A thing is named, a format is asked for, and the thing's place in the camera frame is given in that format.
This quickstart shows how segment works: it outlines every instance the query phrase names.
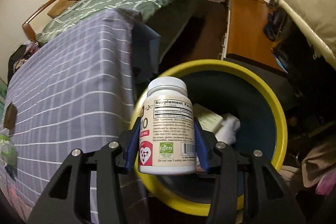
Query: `barcode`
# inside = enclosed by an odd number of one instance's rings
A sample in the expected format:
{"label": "barcode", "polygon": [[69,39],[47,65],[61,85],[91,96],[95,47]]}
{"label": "barcode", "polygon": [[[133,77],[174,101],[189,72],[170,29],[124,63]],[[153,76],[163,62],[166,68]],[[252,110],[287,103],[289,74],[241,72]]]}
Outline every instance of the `barcode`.
{"label": "barcode", "polygon": [[195,155],[195,145],[193,143],[181,143],[181,155]]}

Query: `yellow ring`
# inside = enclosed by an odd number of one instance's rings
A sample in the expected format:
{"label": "yellow ring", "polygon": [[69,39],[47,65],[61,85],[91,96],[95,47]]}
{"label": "yellow ring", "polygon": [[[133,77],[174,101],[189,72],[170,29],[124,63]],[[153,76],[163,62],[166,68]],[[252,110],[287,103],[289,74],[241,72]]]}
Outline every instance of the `yellow ring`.
{"label": "yellow ring", "polygon": [[[234,74],[253,85],[266,99],[272,110],[277,129],[276,145],[271,163],[274,168],[279,171],[287,149],[287,125],[285,114],[274,92],[259,76],[240,65],[220,60],[195,60],[186,62],[165,71],[160,76],[174,76],[181,78],[185,75],[204,70],[217,70]],[[130,124],[131,128],[137,117],[141,114],[142,104],[146,97],[147,90],[143,92],[135,105]],[[134,164],[134,169],[147,190],[169,207],[190,215],[207,216],[209,214],[210,204],[196,203],[183,199],[165,188],[155,175],[139,173],[137,159]],[[237,198],[237,209],[242,209],[243,205],[244,196],[241,195]]]}

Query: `white heart icon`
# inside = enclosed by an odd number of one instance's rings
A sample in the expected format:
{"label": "white heart icon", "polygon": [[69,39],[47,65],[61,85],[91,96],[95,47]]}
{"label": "white heart icon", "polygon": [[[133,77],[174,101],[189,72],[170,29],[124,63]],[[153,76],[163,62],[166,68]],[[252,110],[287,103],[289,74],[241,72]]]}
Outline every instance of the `white heart icon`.
{"label": "white heart icon", "polygon": [[144,165],[148,159],[151,157],[151,150],[148,146],[140,148],[140,161]]}

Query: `green bedspread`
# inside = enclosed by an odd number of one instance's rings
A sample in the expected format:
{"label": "green bedspread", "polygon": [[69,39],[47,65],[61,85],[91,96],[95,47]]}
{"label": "green bedspread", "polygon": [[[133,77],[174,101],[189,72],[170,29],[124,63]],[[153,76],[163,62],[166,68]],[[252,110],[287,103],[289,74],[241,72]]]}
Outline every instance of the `green bedspread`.
{"label": "green bedspread", "polygon": [[51,20],[42,33],[36,35],[36,40],[45,44],[79,21],[106,8],[122,7],[137,10],[141,12],[142,21],[147,22],[157,10],[173,1],[175,0],[81,0]]}

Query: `wooden headboard frame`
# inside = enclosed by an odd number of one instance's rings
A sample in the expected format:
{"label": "wooden headboard frame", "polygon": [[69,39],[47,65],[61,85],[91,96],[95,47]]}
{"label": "wooden headboard frame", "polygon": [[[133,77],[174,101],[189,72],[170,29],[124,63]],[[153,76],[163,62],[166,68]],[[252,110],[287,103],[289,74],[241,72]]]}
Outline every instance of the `wooden headboard frame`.
{"label": "wooden headboard frame", "polygon": [[53,2],[57,0],[50,0],[46,4],[42,5],[34,14],[32,14],[23,24],[22,24],[22,29],[26,33],[27,37],[30,40],[36,41],[36,34],[32,27],[30,26],[30,22],[39,14],[41,13],[44,9],[46,9],[49,5],[51,5]]}

